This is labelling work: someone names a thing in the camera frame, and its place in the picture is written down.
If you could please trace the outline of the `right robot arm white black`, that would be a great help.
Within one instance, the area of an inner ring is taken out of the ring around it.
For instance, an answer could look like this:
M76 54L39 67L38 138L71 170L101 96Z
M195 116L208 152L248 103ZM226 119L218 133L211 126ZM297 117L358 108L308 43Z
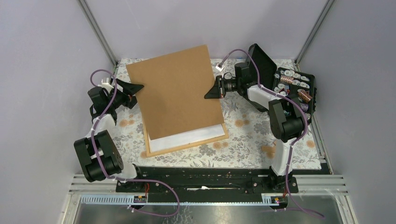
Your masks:
M251 61L255 72L247 63L235 64L235 77L215 77L213 87L205 99L224 98L228 92L237 92L254 105L267 110L270 129L276 138L276 155L270 166L269 189L280 192L291 184L293 146L307 133L308 120L300 101L304 90L287 93L284 89L275 91L262 84L266 78L256 63Z

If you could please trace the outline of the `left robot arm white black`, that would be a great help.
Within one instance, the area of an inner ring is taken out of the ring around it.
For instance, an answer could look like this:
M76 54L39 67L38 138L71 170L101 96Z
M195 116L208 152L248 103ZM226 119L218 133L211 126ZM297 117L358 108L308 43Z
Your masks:
M92 101L92 127L85 137L76 140L73 145L87 181L127 181L127 186L138 192L144 188L145 180L137 174L134 166L124 166L113 136L118 118L116 110L120 106L132 109L137 104L135 94L144 86L119 79L114 81L115 85L111 85L107 79L88 91Z

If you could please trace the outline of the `brown frame backing board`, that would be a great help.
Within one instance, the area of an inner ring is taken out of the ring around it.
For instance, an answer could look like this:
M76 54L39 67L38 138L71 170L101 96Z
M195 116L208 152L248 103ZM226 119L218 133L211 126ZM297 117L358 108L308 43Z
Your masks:
M219 99L205 99L214 85L207 45L126 66L152 140L224 123Z

